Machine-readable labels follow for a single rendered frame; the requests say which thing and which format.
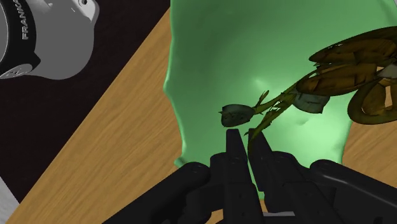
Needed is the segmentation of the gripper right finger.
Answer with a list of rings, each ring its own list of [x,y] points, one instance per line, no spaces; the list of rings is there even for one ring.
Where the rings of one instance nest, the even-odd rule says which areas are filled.
[[[247,155],[269,212],[291,211],[297,224],[397,224],[397,188],[331,160],[306,168],[253,134]]]

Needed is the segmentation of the green glossy vase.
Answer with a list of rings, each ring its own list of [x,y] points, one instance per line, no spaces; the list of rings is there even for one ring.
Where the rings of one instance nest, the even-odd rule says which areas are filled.
[[[309,57],[343,39],[397,25],[396,0],[171,0],[164,92],[182,152],[208,164],[225,150],[221,109],[278,96],[314,69]]]

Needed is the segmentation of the dried brown plant with bud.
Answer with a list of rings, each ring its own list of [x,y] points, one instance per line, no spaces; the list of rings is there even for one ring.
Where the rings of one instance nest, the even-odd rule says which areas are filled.
[[[311,55],[316,69],[265,102],[222,107],[221,124],[236,127],[261,114],[261,123],[247,132],[254,139],[290,106],[319,114],[331,97],[353,93],[349,118],[363,125],[397,121],[397,26],[384,27],[334,43]]]

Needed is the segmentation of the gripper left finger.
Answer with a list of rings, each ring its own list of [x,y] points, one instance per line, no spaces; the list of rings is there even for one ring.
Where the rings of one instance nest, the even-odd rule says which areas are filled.
[[[225,152],[209,165],[183,165],[103,224],[206,224],[217,210],[218,224],[264,224],[237,129],[227,130]]]

